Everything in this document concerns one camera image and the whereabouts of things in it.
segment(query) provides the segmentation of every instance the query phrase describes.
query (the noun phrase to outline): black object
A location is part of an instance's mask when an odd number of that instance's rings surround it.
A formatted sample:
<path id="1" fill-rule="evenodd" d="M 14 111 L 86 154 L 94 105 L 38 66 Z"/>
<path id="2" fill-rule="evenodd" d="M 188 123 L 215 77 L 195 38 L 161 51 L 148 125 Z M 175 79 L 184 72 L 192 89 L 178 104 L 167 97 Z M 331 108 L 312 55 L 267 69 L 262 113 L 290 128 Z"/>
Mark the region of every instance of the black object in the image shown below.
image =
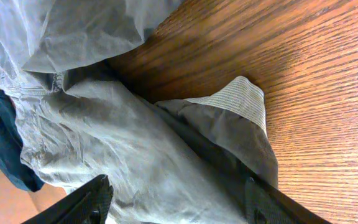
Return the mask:
<path id="1" fill-rule="evenodd" d="M 36 192 L 44 182 L 20 162 L 23 142 L 15 125 L 11 99 L 0 90 L 0 170 L 18 189 Z"/>
<path id="2" fill-rule="evenodd" d="M 102 224 L 107 219 L 112 194 L 107 175 L 99 175 L 24 223 Z"/>

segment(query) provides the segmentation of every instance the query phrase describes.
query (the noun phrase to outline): crumpled cloth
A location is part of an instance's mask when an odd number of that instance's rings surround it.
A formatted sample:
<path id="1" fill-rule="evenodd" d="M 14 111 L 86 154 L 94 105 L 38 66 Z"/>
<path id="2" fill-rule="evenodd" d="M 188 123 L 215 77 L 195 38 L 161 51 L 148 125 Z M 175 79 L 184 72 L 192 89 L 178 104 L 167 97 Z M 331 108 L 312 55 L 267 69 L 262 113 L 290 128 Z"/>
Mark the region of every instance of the crumpled cloth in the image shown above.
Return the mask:
<path id="1" fill-rule="evenodd" d="M 16 112 L 0 90 L 0 170 L 18 189 L 36 192 L 44 182 L 20 160 L 23 142 L 15 125 Z"/>
<path id="2" fill-rule="evenodd" d="M 22 162 L 67 192 L 107 174 L 114 188 L 109 218 L 118 223 L 243 222 L 212 167 L 119 81 L 94 68 L 71 71 L 62 91 L 37 103 L 15 100 L 24 115 L 17 118 L 26 136 Z"/>
<path id="3" fill-rule="evenodd" d="M 252 99 L 253 95 L 259 93 L 259 91 L 253 91 L 257 88 L 256 86 L 248 89 L 249 85 L 253 84 L 248 79 L 237 77 L 221 91 L 212 96 L 200 98 L 203 103 L 212 102 L 216 95 L 221 99 L 226 99 L 225 103 L 217 101 L 216 106 L 192 103 L 198 101 L 197 98 L 160 101 L 156 105 L 195 129 L 210 142 L 224 148 L 264 181 L 277 188 L 278 162 L 267 140 L 264 125 L 261 125 L 261 123 L 265 124 L 264 113 L 254 113 L 261 108 L 265 111 L 265 107 L 263 101 L 249 103 L 255 100 Z M 253 116 L 248 116 L 249 119 L 247 119 L 242 114 Z"/>
<path id="4" fill-rule="evenodd" d="M 0 88 L 16 106 L 21 162 L 69 193 L 107 174 L 111 223 L 245 222 L 214 167 L 111 71 L 91 65 L 143 43 L 180 2 L 0 1 Z"/>
<path id="5" fill-rule="evenodd" d="M 138 47 L 182 1 L 0 0 L 0 89 L 9 96 L 50 90 L 44 73 Z"/>

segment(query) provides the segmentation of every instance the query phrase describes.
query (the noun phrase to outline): dark blue fabric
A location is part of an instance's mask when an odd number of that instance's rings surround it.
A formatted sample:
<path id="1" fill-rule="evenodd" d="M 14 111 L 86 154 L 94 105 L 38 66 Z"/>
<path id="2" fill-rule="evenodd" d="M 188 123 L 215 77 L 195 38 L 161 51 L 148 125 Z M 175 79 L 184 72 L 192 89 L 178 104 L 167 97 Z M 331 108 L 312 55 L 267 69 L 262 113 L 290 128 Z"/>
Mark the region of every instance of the dark blue fabric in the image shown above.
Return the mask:
<path id="1" fill-rule="evenodd" d="M 32 169 L 20 162 L 23 142 L 17 132 L 15 118 L 11 100 L 0 90 L 0 170 L 17 188 L 35 192 L 44 183 Z"/>

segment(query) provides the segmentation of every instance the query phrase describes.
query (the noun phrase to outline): gray fabric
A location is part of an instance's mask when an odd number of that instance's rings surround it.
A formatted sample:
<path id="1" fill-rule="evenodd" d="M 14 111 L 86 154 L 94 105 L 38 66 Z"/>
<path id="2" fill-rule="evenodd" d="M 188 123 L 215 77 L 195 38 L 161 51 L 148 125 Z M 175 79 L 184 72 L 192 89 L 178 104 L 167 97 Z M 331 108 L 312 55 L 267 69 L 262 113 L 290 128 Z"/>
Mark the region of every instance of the gray fabric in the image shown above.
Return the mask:
<path id="1" fill-rule="evenodd" d="M 184 142 L 214 171 L 214 176 L 242 211 L 245 211 L 245 183 L 249 176 L 245 165 L 229 151 L 212 143 L 199 132 L 183 124 L 167 111 L 141 99 L 142 102 L 157 114 Z"/>
<path id="2" fill-rule="evenodd" d="M 181 2 L 1 0 L 0 89 L 39 95 L 45 75 L 28 71 L 63 73 L 128 52 Z"/>
<path id="3" fill-rule="evenodd" d="M 258 125 L 264 130 L 267 137 L 264 93 L 246 77 L 236 77 L 223 89 L 211 96 L 185 100 L 190 103 L 232 111 Z"/>
<path id="4" fill-rule="evenodd" d="M 278 187 L 277 159 L 262 128 L 231 111 L 186 100 L 160 101 L 156 105 L 227 149 L 270 185 Z"/>
<path id="5" fill-rule="evenodd" d="M 71 71 L 62 77 L 62 91 L 39 101 L 14 99 L 18 110 L 25 110 L 19 114 L 28 115 L 18 118 L 22 162 L 46 183 L 68 192 L 107 174 L 114 187 L 110 221 L 244 222 L 214 170 L 100 70 Z"/>

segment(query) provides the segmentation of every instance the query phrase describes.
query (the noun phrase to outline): wooden table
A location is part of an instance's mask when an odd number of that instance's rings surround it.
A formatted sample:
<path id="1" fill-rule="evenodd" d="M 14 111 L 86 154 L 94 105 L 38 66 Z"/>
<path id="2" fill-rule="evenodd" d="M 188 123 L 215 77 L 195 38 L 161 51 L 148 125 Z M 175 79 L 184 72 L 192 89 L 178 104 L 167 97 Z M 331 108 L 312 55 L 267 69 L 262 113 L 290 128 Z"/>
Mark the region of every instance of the wooden table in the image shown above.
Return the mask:
<path id="1" fill-rule="evenodd" d="M 187 0 L 109 62 L 150 101 L 248 77 L 265 92 L 279 189 L 331 222 L 358 223 L 358 1 Z"/>

